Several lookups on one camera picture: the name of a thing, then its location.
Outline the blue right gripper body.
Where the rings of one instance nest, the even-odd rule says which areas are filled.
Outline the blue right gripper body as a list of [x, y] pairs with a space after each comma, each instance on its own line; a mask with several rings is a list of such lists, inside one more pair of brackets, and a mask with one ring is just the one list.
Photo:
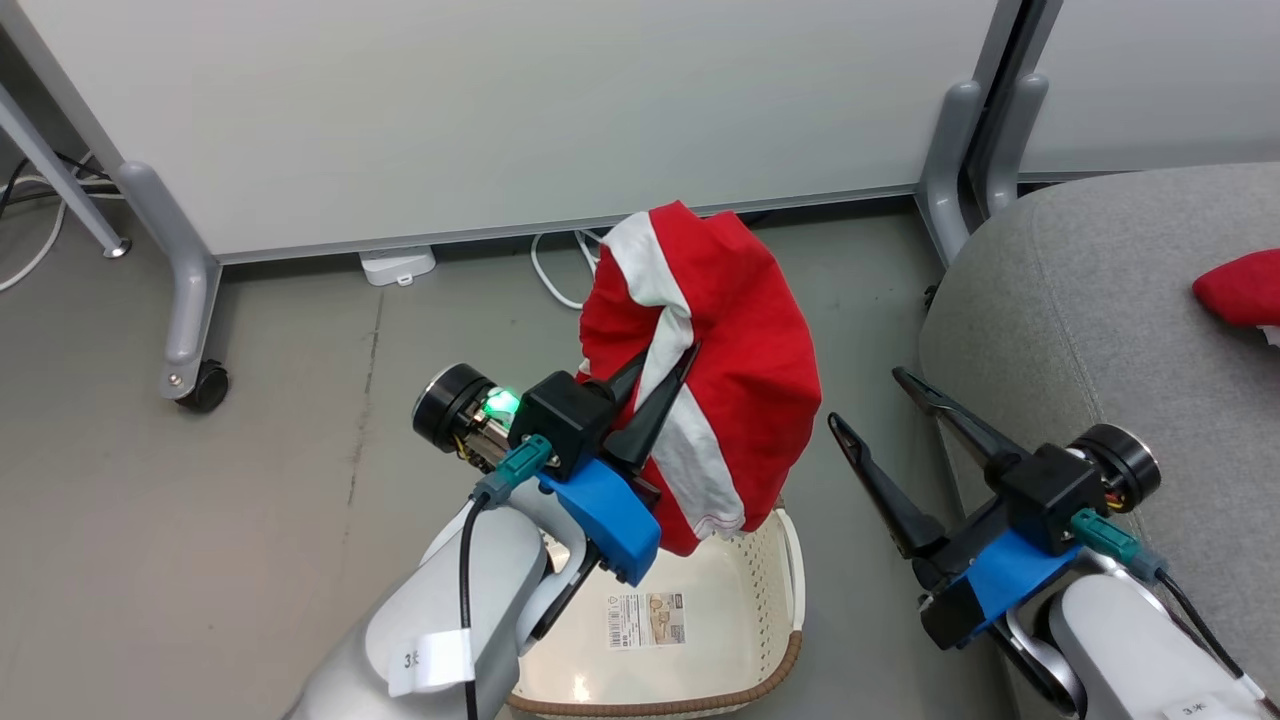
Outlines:
[[1010, 527], [1002, 501], [991, 500], [940, 550], [915, 559], [928, 594], [919, 609], [927, 635], [941, 650], [964, 647], [1062, 577], [1080, 551], [1073, 541], [1061, 553], [1044, 552]]

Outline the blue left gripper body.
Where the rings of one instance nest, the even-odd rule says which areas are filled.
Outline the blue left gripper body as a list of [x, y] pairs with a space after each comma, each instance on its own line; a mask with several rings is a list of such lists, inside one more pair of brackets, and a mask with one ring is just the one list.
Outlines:
[[558, 498], [620, 582], [639, 585], [657, 560], [660, 525], [628, 482], [599, 459], [589, 460], [567, 480], [548, 471], [539, 473], [538, 480]]

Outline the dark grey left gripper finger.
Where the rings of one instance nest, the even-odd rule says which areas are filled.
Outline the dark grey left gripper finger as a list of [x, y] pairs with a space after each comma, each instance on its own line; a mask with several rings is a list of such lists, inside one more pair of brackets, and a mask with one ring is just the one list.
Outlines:
[[602, 379], [589, 377], [582, 384], [594, 395], [608, 400], [614, 407], [627, 407], [643, 375], [648, 347], [631, 357], [621, 369]]
[[643, 401], [635, 389], [636, 401], [631, 418], [602, 441], [603, 459], [620, 474], [639, 477], [643, 471], [700, 348], [701, 342], [695, 341], [684, 350]]

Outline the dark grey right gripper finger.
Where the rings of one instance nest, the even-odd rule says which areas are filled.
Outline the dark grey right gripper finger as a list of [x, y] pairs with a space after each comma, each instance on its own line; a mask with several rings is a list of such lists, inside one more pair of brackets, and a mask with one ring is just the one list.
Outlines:
[[957, 437], [987, 483], [998, 483], [1001, 475], [1027, 460], [1021, 446], [905, 366], [893, 369], [893, 379], [918, 409]]
[[837, 413], [828, 414], [828, 428], [846, 462], [869, 496], [899, 553], [906, 560], [927, 559], [945, 546], [942, 524], [923, 512], [881, 469], [870, 446]]

